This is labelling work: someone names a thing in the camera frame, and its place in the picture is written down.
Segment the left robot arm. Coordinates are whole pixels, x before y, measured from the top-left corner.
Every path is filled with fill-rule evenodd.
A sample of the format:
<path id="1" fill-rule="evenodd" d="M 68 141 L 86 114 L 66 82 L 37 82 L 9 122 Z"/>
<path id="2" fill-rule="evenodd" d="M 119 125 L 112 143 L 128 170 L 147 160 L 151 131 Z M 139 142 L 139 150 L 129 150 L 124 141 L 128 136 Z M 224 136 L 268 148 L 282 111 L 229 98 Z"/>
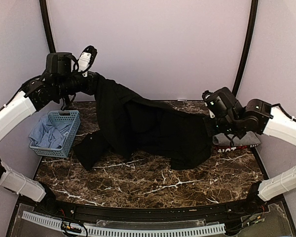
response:
<path id="1" fill-rule="evenodd" d="M 0 109 L 0 186 L 40 203 L 49 215 L 60 211 L 55 195 L 48 186 L 23 173 L 33 175 L 38 165 L 29 155 L 28 135 L 34 125 L 24 120 L 52 100 L 48 95 L 43 96 L 43 91 L 56 93 L 56 90 L 55 85 L 34 77 L 23 83 L 11 101 Z"/>

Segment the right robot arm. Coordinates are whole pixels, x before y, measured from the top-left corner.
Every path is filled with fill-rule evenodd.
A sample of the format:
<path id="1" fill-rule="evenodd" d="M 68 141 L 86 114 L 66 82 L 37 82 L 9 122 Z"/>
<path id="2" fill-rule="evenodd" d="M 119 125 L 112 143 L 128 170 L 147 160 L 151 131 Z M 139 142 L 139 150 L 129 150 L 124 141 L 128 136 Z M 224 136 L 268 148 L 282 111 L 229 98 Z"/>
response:
<path id="1" fill-rule="evenodd" d="M 278 138 L 296 146 L 296 119 L 287 114 L 280 104 L 271 105 L 260 99 L 252 99 L 242 107 L 238 101 L 227 102 L 222 98 L 207 99 L 210 124 L 215 132 L 244 137 L 248 131 Z M 254 183 L 242 202 L 242 210 L 253 214 L 272 198 L 296 188 L 296 165 L 287 171 Z"/>

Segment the black long sleeve shirt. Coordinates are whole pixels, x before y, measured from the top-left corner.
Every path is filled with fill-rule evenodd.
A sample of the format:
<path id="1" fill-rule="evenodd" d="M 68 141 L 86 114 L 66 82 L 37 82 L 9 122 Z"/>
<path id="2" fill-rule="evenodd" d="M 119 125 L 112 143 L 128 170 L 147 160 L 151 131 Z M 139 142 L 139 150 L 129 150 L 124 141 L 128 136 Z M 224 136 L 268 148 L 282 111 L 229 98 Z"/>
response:
<path id="1" fill-rule="evenodd" d="M 73 148 L 86 170 L 107 151 L 125 159 L 137 150 L 164 156 L 174 170 L 193 169 L 211 156 L 204 114 L 175 110 L 103 76 L 93 96 L 99 129 Z"/>

